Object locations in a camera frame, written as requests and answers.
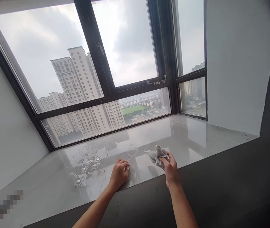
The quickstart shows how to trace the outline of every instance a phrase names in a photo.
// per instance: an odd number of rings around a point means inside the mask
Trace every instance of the cleaning rag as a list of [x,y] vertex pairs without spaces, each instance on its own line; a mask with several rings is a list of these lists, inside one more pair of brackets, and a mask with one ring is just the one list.
[[164,170],[164,164],[162,163],[161,160],[159,160],[159,158],[164,157],[164,158],[166,158],[167,161],[169,161],[166,149],[161,148],[161,146],[159,146],[159,145],[156,145],[155,148],[156,148],[156,150],[154,150],[154,151],[147,150],[147,151],[145,151],[145,153],[147,153],[147,155],[151,159],[151,162],[154,165],[159,166],[160,168],[162,168]]

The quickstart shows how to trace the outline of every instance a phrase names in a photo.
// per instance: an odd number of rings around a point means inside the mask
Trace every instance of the window hinge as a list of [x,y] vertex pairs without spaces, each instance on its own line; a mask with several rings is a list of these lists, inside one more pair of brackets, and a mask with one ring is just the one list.
[[103,48],[102,48],[102,46],[101,46],[101,44],[99,42],[98,42],[97,47],[100,49],[101,53],[104,55]]
[[157,82],[152,82],[152,83],[150,83],[149,81],[147,81],[147,84],[160,85],[161,82],[162,83],[165,83],[166,79],[167,79],[167,75],[164,75],[164,80],[157,81]]

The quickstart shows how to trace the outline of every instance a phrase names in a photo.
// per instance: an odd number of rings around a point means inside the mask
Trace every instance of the window frame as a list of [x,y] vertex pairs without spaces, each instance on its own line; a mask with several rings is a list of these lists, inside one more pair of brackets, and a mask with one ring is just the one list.
[[[148,15],[150,18],[150,27],[153,40],[153,48],[155,54],[156,68],[158,77],[147,80],[135,82],[125,86],[115,87],[111,76],[110,68],[106,59],[106,54],[102,54],[98,44],[103,49],[101,36],[98,30],[97,21],[94,15],[92,3],[90,0],[74,0],[74,4],[78,13],[83,33],[85,35],[86,42],[88,44],[90,54],[94,63],[96,73],[98,75],[100,86],[103,90],[104,97],[98,98],[83,103],[73,104],[71,106],[62,107],[59,109],[40,112],[39,104],[36,100],[36,96],[31,90],[29,83],[26,80],[17,60],[15,59],[8,43],[4,39],[0,31],[0,67],[2,68],[5,76],[14,89],[21,104],[26,110],[28,116],[36,127],[47,149],[52,152],[61,148],[65,148],[80,142],[85,142],[98,138],[104,135],[108,135],[123,129],[128,129],[134,126],[138,126],[156,119],[164,118],[172,114],[183,114],[187,116],[193,116],[207,120],[207,83],[206,83],[206,117],[201,118],[191,114],[181,113],[181,98],[179,91],[179,84],[189,80],[193,80],[206,75],[206,0],[204,0],[204,37],[205,37],[205,68],[195,72],[178,77],[178,53],[176,50],[176,40],[174,31],[174,7],[175,0],[161,1],[161,0],[146,0]],[[96,105],[101,105],[107,102],[119,100],[122,98],[142,94],[152,90],[161,88],[168,88],[169,101],[171,106],[171,113],[144,120],[139,123],[126,125],[119,129],[110,130],[105,133],[101,133],[95,136],[91,136],[85,139],[81,139],[72,143],[67,143],[62,146],[55,147],[52,142],[54,137],[52,131],[47,131],[43,125],[42,120],[55,117],[58,115],[66,114],[69,112],[77,111],[80,109],[89,108]]]

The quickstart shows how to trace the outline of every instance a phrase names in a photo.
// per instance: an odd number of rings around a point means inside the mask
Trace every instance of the green field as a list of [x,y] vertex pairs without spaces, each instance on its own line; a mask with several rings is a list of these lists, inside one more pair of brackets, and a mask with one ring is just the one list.
[[144,108],[147,108],[147,107],[142,106],[142,105],[135,105],[135,106],[132,106],[132,107],[129,107],[129,108],[122,109],[122,114],[125,115],[125,114],[132,113],[132,112],[135,112],[135,111],[138,111],[138,110],[143,111]]

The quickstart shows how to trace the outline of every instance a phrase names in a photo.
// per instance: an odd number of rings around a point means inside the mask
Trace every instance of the sky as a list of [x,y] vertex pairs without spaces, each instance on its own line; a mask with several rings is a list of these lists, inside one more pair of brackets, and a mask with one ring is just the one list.
[[[145,0],[93,3],[115,86],[157,76]],[[183,73],[204,62],[203,0],[178,0]],[[88,45],[74,4],[0,15],[0,30],[37,98],[63,92],[51,59]]]

